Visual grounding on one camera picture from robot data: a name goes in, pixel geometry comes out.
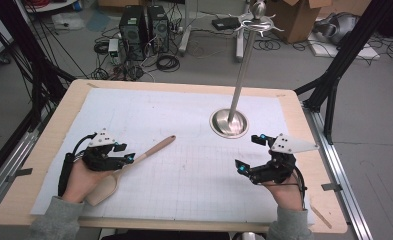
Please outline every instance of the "round metal base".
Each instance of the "round metal base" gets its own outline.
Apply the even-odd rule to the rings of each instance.
[[[230,109],[221,109],[214,112],[210,118],[212,130],[224,138],[239,138],[246,134],[249,123],[245,115],[236,110],[233,121],[228,122]]]

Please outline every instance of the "wooden spatula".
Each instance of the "wooden spatula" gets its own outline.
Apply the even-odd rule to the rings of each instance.
[[[121,170],[114,172],[112,175],[107,176],[104,178],[97,187],[86,197],[86,201],[92,205],[96,206],[97,204],[101,203],[103,200],[111,196],[118,188],[119,180],[121,175],[127,171],[132,166],[135,166],[143,159],[146,159],[150,155],[156,153],[157,151],[161,150],[162,148],[168,146],[168,144],[172,143],[175,140],[175,136],[169,136],[162,140],[160,143],[153,146],[147,152],[143,153],[141,156],[134,160],[134,163],[131,165],[127,165],[123,167]]]

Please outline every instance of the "aluminum frame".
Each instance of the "aluminum frame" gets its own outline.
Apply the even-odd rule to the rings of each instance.
[[[305,116],[308,121],[314,126],[311,126],[311,131],[316,135],[320,143],[320,149],[323,151],[325,161],[327,162],[332,179],[335,184],[339,184],[342,188],[341,191],[336,192],[343,204],[346,207],[346,213],[350,218],[353,230],[357,235],[358,239],[372,240],[370,229],[368,228],[367,222],[365,221],[364,215],[362,214],[361,208],[358,205],[355,194],[352,191],[352,187],[346,177],[345,170],[343,169],[340,158],[337,154],[334,145],[330,145],[326,136],[324,135],[324,120],[320,113],[311,112],[307,108],[303,108]]]

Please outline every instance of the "human hand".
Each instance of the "human hand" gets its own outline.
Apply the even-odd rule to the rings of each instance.
[[[278,206],[283,209],[302,211],[302,196],[295,174],[290,175],[282,183],[273,181],[262,183],[273,195]]]
[[[103,178],[112,173],[113,171],[92,171],[87,168],[82,159],[77,160],[72,167],[62,199],[72,203],[82,202]]]

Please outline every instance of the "white paper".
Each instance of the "white paper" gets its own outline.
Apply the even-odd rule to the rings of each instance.
[[[118,190],[83,216],[269,223],[276,220],[274,199],[267,189],[239,175],[235,159],[251,166],[270,160],[268,148],[251,135],[288,134],[276,98],[241,96],[237,109],[246,115],[249,131],[239,139],[214,133],[209,119],[229,108],[232,96],[176,92],[92,89],[52,162],[32,214],[43,214],[57,185],[64,155],[84,136],[103,128],[119,143],[122,156],[136,157],[168,136],[176,140],[130,169]],[[87,146],[84,142],[81,149]]]

